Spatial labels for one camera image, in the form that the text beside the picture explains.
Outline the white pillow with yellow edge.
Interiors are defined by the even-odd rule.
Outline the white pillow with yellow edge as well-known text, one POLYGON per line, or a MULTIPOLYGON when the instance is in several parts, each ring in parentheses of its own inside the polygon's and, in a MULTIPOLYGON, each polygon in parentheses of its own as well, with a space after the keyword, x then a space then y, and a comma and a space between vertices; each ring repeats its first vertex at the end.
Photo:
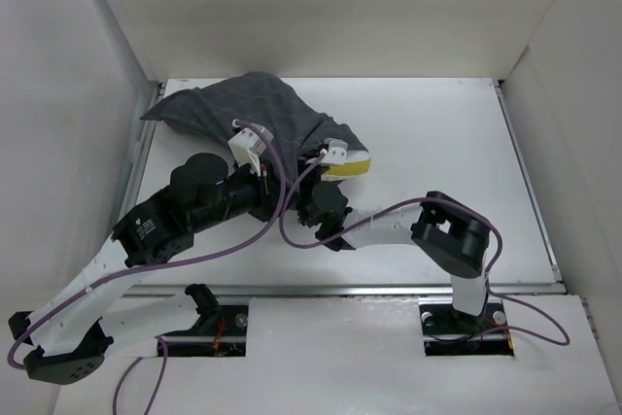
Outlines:
POLYGON ((343 165, 333 165, 322 174, 326 182, 341 182, 366 174, 371 165, 371 156, 367 151, 349 151, 343 165))

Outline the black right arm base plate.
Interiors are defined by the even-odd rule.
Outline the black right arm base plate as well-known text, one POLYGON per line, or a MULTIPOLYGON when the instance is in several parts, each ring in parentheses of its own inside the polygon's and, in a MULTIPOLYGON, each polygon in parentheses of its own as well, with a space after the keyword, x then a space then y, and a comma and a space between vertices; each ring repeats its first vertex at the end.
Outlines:
POLYGON ((487 303, 476 317, 458 312, 451 303, 423 303, 419 308, 427 357, 514 356, 500 301, 487 303))

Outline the dark grey checked pillowcase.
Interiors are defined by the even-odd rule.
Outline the dark grey checked pillowcase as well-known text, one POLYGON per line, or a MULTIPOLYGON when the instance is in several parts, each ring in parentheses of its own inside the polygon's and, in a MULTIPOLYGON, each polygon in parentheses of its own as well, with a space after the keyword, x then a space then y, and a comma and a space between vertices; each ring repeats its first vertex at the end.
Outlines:
POLYGON ((262 125, 272 133, 272 145, 290 181, 298 175, 301 158, 318 150, 327 138, 345 141, 348 152, 368 152, 349 125, 314 110, 293 87, 264 72, 179 90, 141 119, 163 121, 179 133, 203 136, 224 148, 234 135, 233 120, 262 125))

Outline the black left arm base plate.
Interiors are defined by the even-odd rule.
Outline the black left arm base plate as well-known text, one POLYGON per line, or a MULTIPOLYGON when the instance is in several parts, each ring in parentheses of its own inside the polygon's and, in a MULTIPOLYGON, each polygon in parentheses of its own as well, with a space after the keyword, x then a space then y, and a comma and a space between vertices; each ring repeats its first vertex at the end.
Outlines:
POLYGON ((163 336, 173 358, 239 358, 246 356, 249 305, 226 303, 207 330, 187 329, 163 336))

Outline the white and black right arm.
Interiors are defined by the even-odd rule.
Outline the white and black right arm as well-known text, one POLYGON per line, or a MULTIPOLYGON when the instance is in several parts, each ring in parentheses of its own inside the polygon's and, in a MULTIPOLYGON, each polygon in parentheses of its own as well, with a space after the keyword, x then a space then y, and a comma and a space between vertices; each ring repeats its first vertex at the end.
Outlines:
POLYGON ((484 259, 493 232, 490 223, 441 191, 402 201, 379 211, 357 210, 335 182, 321 179, 312 162, 295 179, 288 198, 302 225, 317 228, 313 244, 334 252, 371 246, 402 245, 419 248, 444 272, 452 288, 450 319, 459 333, 473 334, 486 318, 488 301, 484 259))

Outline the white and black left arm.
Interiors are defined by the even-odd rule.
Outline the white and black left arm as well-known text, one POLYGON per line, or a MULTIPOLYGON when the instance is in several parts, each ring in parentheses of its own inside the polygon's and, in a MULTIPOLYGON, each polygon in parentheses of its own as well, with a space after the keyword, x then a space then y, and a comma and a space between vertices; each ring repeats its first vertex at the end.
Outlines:
POLYGON ((9 320, 15 340, 7 361, 35 381, 76 383, 106 358, 143 338, 169 332, 211 331, 221 306, 204 284, 191 284, 158 302, 112 311, 113 304, 147 275, 190 265, 175 256, 194 245, 196 234, 250 214, 264 227, 251 238, 194 263, 219 259, 261 239, 283 210, 287 178, 281 160, 234 171, 219 156, 202 153, 175 168, 169 184, 135 205, 113 228, 90 263, 47 305, 16 312, 9 320))

